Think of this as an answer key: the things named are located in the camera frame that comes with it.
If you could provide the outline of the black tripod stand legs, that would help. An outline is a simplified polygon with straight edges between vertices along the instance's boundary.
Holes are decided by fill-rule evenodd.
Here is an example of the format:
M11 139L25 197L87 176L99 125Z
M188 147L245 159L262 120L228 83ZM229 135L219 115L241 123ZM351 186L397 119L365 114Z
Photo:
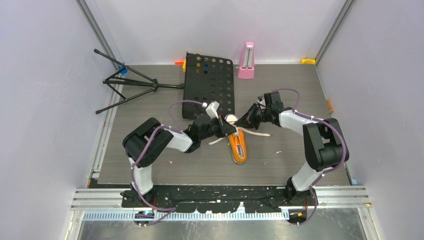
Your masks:
M117 94L122 100L117 102L117 103L113 103L110 104L107 107L104 107L102 109L96 110L95 114L99 115L107 110L113 109L117 106L120 106L124 103L130 102L132 100L135 100L141 96L144 96L146 94L149 93L155 93L158 91L159 88L165 88L165 89L176 89L176 90L183 90L185 88L185 84L184 83L180 83L180 84L163 84L163 83L159 83L158 80L156 78L151 78L137 70L135 70L134 68L130 67L129 65L126 65L123 62L120 62L116 59L114 59L113 57L101 52L98 49L94 49L93 50L94 53L110 60L112 63L117 64L119 67L126 67L128 69L128 71L135 73L136 75L144 78L147 80L147 82L145 81L141 81L141 80L135 80L135 79L130 79L130 78L125 78L125 77L120 77L121 74L119 74L119 69L113 73L112 75L110 75L109 77L105 78L102 80L102 84L108 86L115 94ZM135 87L149 87L148 90L143 91L141 93L138 93L136 95L133 95L131 97L126 97L124 96L115 86L135 86Z

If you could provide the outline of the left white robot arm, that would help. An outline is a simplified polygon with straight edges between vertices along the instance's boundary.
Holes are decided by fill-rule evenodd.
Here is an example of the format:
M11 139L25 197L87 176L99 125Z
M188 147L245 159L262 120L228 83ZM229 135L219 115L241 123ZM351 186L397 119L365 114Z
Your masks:
M224 138L236 132L236 127L221 115L201 114L183 131L165 126L154 117L146 120L122 141L130 161L135 202L141 207L148 207L153 202L152 164L166 148L192 153L205 139Z

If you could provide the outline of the aluminium frame rail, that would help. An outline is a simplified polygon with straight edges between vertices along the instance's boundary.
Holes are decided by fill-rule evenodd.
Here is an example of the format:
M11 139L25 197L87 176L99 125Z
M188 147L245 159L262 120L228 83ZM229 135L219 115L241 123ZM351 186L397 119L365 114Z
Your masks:
M122 192L123 188L78 189L71 210L81 213L81 219L84 221L134 221L143 225L154 221L288 220L299 215L301 211L311 213L318 209L372 207L365 188L361 186L317 187L316 197L308 201L308 206L283 204L275 210L263 203L217 199L204 204L188 202L188 210L177 207L173 212L160 212L148 206L123 206L125 198L120 195Z

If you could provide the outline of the blue clip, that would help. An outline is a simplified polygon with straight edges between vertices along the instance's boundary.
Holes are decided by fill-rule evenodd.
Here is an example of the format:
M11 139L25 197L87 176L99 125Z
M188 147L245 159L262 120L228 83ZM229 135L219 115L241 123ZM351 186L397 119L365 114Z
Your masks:
M127 72L128 72L128 69L127 69L126 67L124 67L124 66L120 66L120 67L118 68L118 72L119 72L119 74L121 74L122 76L125 76L125 75L127 74Z

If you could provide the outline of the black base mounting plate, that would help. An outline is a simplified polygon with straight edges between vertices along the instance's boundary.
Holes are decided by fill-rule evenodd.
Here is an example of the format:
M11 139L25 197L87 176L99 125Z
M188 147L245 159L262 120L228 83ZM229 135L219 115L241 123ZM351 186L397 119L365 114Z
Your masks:
M151 207L162 213L276 213L282 207L311 210L317 205L313 191L296 193L284 186L154 185L142 197L133 187L120 196L124 208Z

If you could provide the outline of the black perforated music stand desk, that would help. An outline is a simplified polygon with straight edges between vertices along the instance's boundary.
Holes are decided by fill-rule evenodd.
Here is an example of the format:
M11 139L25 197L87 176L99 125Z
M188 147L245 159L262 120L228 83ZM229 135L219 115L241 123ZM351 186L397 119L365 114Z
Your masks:
M235 84L233 61L217 56L186 53L182 118L195 119L205 110L190 101L219 103L217 113L235 113Z

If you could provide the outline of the orange canvas sneaker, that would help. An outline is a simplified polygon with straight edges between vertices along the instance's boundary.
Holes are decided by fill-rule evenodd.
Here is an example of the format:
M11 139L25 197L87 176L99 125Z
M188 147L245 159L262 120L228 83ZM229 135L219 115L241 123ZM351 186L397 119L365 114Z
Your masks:
M235 133L228 136L228 141L234 162L244 164L248 158L244 132L237 128Z

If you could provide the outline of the yellow orange toy block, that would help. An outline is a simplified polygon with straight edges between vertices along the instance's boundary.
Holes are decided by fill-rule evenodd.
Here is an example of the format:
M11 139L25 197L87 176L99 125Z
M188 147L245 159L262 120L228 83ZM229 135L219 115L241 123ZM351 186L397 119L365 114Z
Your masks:
M182 71L185 73L186 69L187 69L187 61L186 60L182 60L182 61L175 61L174 64L176 66L181 66Z

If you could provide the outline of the yellow corner block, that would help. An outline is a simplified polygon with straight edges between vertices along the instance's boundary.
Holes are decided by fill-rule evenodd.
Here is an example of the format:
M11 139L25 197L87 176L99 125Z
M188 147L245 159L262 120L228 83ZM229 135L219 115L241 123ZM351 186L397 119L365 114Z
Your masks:
M301 59L300 63L302 65L315 65L316 60L312 59L312 58L303 58L303 59Z

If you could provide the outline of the white shoelace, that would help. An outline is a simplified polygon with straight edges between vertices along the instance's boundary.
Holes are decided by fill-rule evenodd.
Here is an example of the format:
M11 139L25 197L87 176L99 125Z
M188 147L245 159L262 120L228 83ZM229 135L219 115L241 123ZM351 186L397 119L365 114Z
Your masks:
M255 132L248 129L245 129L243 127L237 127L235 126L234 122L231 122L230 125L236 128L236 133L233 133L231 136L234 136L235 139L237 139L236 143L242 143L242 139L244 139L244 133L254 135L254 136L260 136L260 137L270 137L271 135L269 133L261 133L261 132Z

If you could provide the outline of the pink metronome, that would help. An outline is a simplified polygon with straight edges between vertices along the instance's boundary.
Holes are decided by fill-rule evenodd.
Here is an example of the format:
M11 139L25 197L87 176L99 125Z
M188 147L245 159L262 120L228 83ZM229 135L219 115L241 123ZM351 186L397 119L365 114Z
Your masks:
M237 78L251 80L255 77L254 43L246 42L238 66Z

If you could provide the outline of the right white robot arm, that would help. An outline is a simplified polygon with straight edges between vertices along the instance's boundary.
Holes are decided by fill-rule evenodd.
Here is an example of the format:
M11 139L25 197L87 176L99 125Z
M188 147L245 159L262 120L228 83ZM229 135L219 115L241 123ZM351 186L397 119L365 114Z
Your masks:
M349 159L343 132L335 118L321 119L303 114L296 107L286 107L279 90L258 98L235 126L257 130L261 123L272 123L303 137L305 164L286 182L284 199L288 204L305 202L321 178Z

